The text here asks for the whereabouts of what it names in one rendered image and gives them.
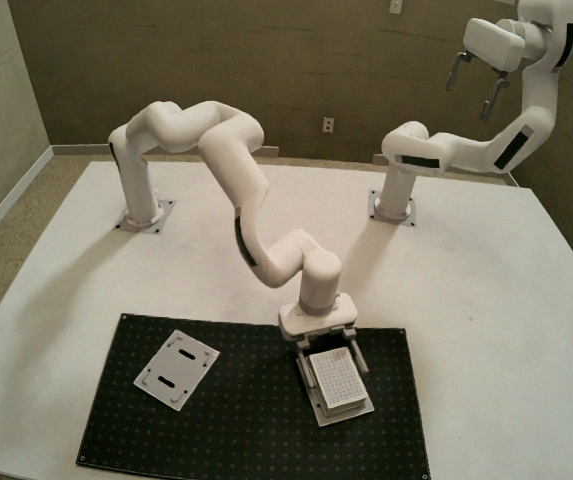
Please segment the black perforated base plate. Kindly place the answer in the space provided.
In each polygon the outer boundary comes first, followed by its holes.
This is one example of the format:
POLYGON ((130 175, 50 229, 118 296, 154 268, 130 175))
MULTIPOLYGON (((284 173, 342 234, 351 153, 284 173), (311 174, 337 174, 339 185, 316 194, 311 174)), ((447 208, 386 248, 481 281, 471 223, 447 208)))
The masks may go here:
POLYGON ((279 325, 121 313, 75 464, 168 480, 431 480, 405 328, 354 328, 373 412, 319 428, 279 325), (180 413, 133 383, 175 330, 220 352, 180 413))

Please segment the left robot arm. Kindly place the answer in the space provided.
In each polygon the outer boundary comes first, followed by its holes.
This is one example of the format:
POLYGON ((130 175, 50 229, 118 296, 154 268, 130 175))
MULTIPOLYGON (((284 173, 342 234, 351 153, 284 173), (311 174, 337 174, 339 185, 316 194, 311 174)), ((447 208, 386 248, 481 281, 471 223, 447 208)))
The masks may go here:
POLYGON ((488 142, 448 133, 429 139, 418 122, 390 132, 381 145, 390 162, 381 198, 374 202, 379 214, 393 220, 410 215, 408 203, 418 172, 438 175, 452 166, 504 174, 549 138, 556 121, 559 72, 573 52, 573 0, 519 0, 519 22, 510 21, 525 41, 522 57, 539 60, 522 72, 521 115, 488 142))

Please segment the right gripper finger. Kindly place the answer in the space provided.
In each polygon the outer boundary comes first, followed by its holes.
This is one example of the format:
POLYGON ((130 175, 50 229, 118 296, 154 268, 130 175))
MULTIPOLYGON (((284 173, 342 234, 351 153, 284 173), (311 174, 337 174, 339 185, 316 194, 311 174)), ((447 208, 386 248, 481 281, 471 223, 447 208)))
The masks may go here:
POLYGON ((331 327, 329 333, 330 333, 330 336, 342 333, 345 340, 349 339, 351 346, 354 350, 354 353, 356 355, 354 358, 354 361, 356 363, 356 366, 359 370, 360 375, 363 376, 365 374, 368 374, 369 370, 366 366, 366 363, 365 363, 365 361, 361 355, 361 352, 357 346, 357 343, 355 341, 356 332, 355 332, 354 328, 346 330, 344 325, 338 325, 338 326, 331 327))
POLYGON ((296 351, 297 351, 297 354, 298 354, 298 357, 299 357, 299 360, 300 360, 300 363, 301 363, 303 373, 304 373, 307 385, 309 387, 309 390, 316 389, 316 383, 315 383, 315 380, 314 380, 314 377, 313 377, 313 374, 311 372, 310 367, 309 368, 307 367, 307 364, 306 364, 302 350, 309 349, 309 347, 310 347, 309 341, 317 339, 317 336, 318 336, 318 331, 304 333, 304 335, 302 336, 303 341, 298 341, 296 343, 296 351))

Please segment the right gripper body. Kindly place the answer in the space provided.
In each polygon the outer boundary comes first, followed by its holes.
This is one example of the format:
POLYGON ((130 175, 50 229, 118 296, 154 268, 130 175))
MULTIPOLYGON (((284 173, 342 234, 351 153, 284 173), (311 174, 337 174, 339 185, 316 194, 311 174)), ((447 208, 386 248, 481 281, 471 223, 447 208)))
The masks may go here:
POLYGON ((323 316, 306 314, 300 308, 299 301, 281 306, 278 313, 282 335, 288 341, 303 339, 304 333, 313 331, 318 331, 318 335, 329 333, 331 327, 338 325, 345 324, 345 329, 350 328, 355 324, 356 318, 357 310, 346 293, 341 293, 340 297, 335 299, 331 311, 323 316))

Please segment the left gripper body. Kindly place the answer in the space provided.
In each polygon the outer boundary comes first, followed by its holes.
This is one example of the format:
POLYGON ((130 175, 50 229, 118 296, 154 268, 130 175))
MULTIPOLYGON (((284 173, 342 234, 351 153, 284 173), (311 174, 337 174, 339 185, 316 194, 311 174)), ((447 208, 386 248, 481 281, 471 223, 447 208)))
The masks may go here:
POLYGON ((502 19, 496 25, 480 19, 470 19, 463 45, 469 52, 500 71, 515 71, 521 61, 525 41, 515 35, 513 23, 502 19))

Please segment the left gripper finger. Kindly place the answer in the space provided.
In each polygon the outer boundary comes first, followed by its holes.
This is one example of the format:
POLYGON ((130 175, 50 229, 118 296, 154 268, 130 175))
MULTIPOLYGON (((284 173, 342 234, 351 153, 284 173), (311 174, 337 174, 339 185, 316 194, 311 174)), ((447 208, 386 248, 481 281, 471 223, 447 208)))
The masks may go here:
POLYGON ((473 53, 469 52, 468 50, 466 50, 465 53, 458 53, 458 54, 456 54, 455 60, 454 60, 454 63, 453 63, 453 67, 452 67, 452 71, 451 71, 451 73, 449 73, 449 76, 448 76, 448 79, 447 79, 447 83, 446 83, 446 87, 445 87, 446 91, 452 91, 452 90, 453 90, 454 83, 455 83, 455 80, 456 80, 456 73, 457 73, 457 69, 458 69, 459 62, 460 62, 461 60, 463 60, 463 61, 465 61, 465 62, 467 62, 467 63, 470 63, 472 57, 479 58, 478 56, 474 55, 473 53))
POLYGON ((488 122, 494 107, 494 104, 496 102, 499 90, 501 88, 508 88, 510 81, 508 81, 506 78, 506 76, 508 75, 508 71, 500 71, 495 67, 492 67, 492 69, 494 72, 496 72, 497 74, 499 74, 498 79, 495 83, 493 92, 491 94, 490 100, 489 101, 485 101, 479 116, 479 120, 482 120, 483 122, 488 122))

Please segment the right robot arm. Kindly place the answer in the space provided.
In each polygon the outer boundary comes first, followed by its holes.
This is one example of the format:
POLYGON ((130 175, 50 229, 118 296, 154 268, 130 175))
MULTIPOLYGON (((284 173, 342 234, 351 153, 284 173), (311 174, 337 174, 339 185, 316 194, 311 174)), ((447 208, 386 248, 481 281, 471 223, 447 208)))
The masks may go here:
POLYGON ((340 297, 340 259, 300 229, 291 230, 267 250, 260 241, 257 220, 270 185, 250 153, 263 142, 260 124, 225 104, 206 101, 183 111, 172 102, 150 104, 108 138, 128 207, 126 221, 145 228, 164 214, 150 165, 141 155, 158 145, 172 153, 198 145, 201 158, 234 207, 237 247, 253 274, 276 289, 301 270, 300 308, 311 316, 326 315, 340 297))

